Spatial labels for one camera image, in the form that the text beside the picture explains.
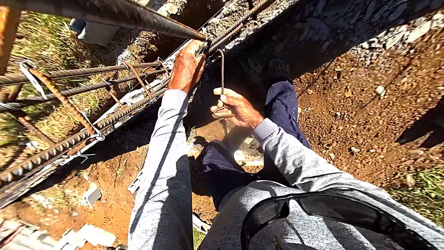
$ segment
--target gray long sleeve shirt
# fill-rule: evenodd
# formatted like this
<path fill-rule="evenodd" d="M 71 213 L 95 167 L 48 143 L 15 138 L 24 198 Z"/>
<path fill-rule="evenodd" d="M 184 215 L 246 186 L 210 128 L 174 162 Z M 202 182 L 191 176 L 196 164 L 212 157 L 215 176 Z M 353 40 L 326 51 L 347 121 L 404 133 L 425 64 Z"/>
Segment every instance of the gray long sleeve shirt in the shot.
<path fill-rule="evenodd" d="M 131 215 L 130 250 L 193 249 L 190 171 L 182 124 L 187 105 L 187 96 L 181 90 L 167 90 L 163 96 L 142 169 L 144 184 Z M 263 199 L 331 188 L 387 211 L 437 248 L 444 249 L 442 228 L 397 203 L 376 186 L 356 180 L 327 163 L 272 121 L 265 119 L 254 135 L 292 187 L 254 181 L 228 194 L 199 249 L 240 249 L 242 221 Z M 401 249 L 388 236 L 309 216 L 295 201 L 289 205 L 289 216 L 259 231 L 250 241 L 250 249 L 275 250 L 275 243 L 282 249 Z"/>

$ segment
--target worker's left hand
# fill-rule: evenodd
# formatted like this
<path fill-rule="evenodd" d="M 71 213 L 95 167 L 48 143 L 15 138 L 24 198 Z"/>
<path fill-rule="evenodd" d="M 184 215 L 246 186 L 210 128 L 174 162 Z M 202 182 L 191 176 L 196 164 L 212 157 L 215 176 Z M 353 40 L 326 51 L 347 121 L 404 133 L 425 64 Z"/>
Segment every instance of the worker's left hand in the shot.
<path fill-rule="evenodd" d="M 194 40 L 177 54 L 168 89 L 188 93 L 199 81 L 206 59 L 205 54 L 195 56 L 201 44 L 201 41 Z"/>

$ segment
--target ground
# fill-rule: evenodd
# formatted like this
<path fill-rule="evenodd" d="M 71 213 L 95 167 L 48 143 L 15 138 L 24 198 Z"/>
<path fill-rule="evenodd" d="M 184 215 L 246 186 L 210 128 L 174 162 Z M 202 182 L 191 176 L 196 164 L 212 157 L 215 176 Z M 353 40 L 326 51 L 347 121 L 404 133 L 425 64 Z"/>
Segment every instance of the ground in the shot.
<path fill-rule="evenodd" d="M 250 63 L 248 67 L 256 72 L 264 71 L 265 65 L 255 65 L 255 59 L 277 56 L 275 52 L 282 51 L 271 44 L 285 45 L 288 52 L 278 54 L 291 66 L 298 105 L 302 109 L 299 124 L 311 148 L 337 168 L 387 190 L 397 200 L 443 225 L 443 212 L 439 208 L 431 209 L 442 207 L 442 190 L 427 186 L 432 183 L 441 188 L 443 184 L 442 29 L 430 30 L 405 46 L 368 50 L 377 55 L 371 59 L 365 58 L 366 51 L 357 49 L 361 48 L 360 42 L 345 52 L 333 46 L 329 53 L 337 56 L 331 60 L 323 58 L 319 63 L 306 60 L 309 54 L 292 50 L 286 36 L 288 32 L 284 32 L 289 28 L 293 28 L 293 24 L 276 31 L 274 37 L 264 41 L 267 46 L 263 46 L 260 53 L 245 57 L 248 58 L 245 61 L 249 60 L 246 64 Z M 230 81 L 229 66 L 226 70 L 227 81 Z M 377 86 L 384 86 L 383 97 L 375 93 Z M 155 111 L 153 107 L 140 114 L 143 119 L 138 121 L 143 122 L 114 132 L 101 144 L 100 150 L 93 150 L 98 155 L 74 169 L 65 169 L 33 194 L 2 210 L 1 215 L 37 224 L 55 237 L 70 227 L 77 230 L 84 223 L 90 223 L 114 233 L 118 238 L 115 244 L 125 244 L 135 196 L 127 187 L 143 166 Z M 202 136 L 209 141 L 224 136 L 218 121 L 186 128 L 190 131 L 189 138 Z M 190 149 L 190 155 L 198 155 L 198 151 L 191 146 Z M 190 172 L 193 212 L 211 224 L 217 212 L 205 191 L 202 173 L 193 164 Z M 86 191 L 90 182 L 97 183 L 103 195 L 92 209 L 77 201 L 78 194 Z M 426 201 L 408 199 L 417 197 L 418 192 L 424 194 Z M 37 202 L 38 195 L 53 197 L 49 202 L 52 207 L 45 201 Z M 82 249 L 93 247 L 86 245 Z"/>

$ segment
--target soil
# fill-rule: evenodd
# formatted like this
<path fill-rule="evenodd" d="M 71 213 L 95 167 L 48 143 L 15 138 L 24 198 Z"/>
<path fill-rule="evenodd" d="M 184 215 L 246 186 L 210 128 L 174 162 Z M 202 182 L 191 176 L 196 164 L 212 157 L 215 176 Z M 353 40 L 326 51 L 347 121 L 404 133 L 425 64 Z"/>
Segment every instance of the soil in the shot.
<path fill-rule="evenodd" d="M 296 18 L 296 11 L 291 14 Z M 411 25 L 413 17 L 401 17 Z M 299 21 L 291 20 L 287 20 L 288 25 L 277 23 L 271 31 L 265 29 L 261 39 L 226 55 L 228 88 L 243 94 L 263 111 L 265 65 L 270 59 L 280 57 L 290 65 L 302 109 L 301 130 L 311 148 L 327 161 L 379 187 L 406 186 L 406 173 L 443 167 L 443 29 L 430 30 L 415 42 L 392 49 L 361 51 L 359 44 L 369 36 L 396 26 L 381 22 L 384 27 L 361 27 L 360 32 L 368 33 L 359 39 L 353 37 L 355 40 L 347 45 L 353 32 L 341 37 L 343 44 L 335 38 L 327 50 L 322 50 L 319 41 L 293 42 L 298 36 L 294 26 Z M 330 36 L 338 34 L 332 31 L 325 39 Z M 198 88 L 184 122 L 190 131 L 189 143 L 195 136 L 210 141 L 221 140 L 225 135 L 221 123 L 214 121 L 208 111 L 217 99 L 212 89 L 220 84 L 219 77 L 213 76 L 219 75 L 217 62 L 204 71 L 202 82 L 209 81 L 209 84 L 202 83 Z M 380 85 L 386 90 L 383 97 L 375 93 Z M 66 169 L 65 173 L 47 180 L 38 190 L 2 210 L 1 215 L 41 226 L 55 237 L 60 237 L 68 228 L 78 230 L 89 223 L 114 233 L 118 239 L 116 245 L 125 244 L 135 196 L 127 187 L 143 166 L 155 114 L 156 107 L 138 114 L 139 118 L 134 118 L 136 122 L 122 126 L 100 148 L 93 149 L 98 153 L 96 156 L 84 164 L 71 164 L 75 169 Z M 199 151 L 191 149 L 189 157 L 196 158 Z M 249 167 L 246 171 L 259 169 Z M 217 212 L 205 189 L 202 173 L 193 164 L 190 172 L 193 213 L 211 224 Z M 102 199 L 92 209 L 77 201 L 90 182 L 96 183 L 102 192 Z M 53 207 L 36 202 L 32 198 L 36 194 L 53 197 Z M 93 249 L 93 246 L 85 245 L 82 249 Z"/>

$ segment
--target excavated earth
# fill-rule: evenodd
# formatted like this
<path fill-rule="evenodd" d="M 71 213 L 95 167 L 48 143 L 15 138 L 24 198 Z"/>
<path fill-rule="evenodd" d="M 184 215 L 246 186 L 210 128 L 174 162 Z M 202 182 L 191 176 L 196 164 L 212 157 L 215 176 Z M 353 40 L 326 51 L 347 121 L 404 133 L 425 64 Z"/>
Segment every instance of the excavated earth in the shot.
<path fill-rule="evenodd" d="M 298 94 L 294 101 L 302 109 L 299 124 L 311 148 L 355 178 L 379 187 L 406 186 L 407 173 L 444 164 L 442 3 L 300 0 L 226 51 L 226 87 L 263 111 L 267 62 L 285 60 Z M 217 22 L 223 18 L 210 27 L 217 28 Z M 191 145 L 195 136 L 207 141 L 224 136 L 209 112 L 217 100 L 212 89 L 220 85 L 220 60 L 210 56 L 208 63 L 184 121 L 193 156 L 198 155 Z M 378 86 L 384 96 L 375 93 Z M 126 243 L 135 197 L 127 187 L 143 166 L 158 107 L 139 113 L 94 148 L 96 155 L 70 164 L 2 215 L 37 224 L 55 237 L 90 223 Z M 199 168 L 191 164 L 190 171 L 193 212 L 211 224 L 217 216 L 212 198 Z M 78 204 L 90 182 L 102 192 L 91 209 Z"/>

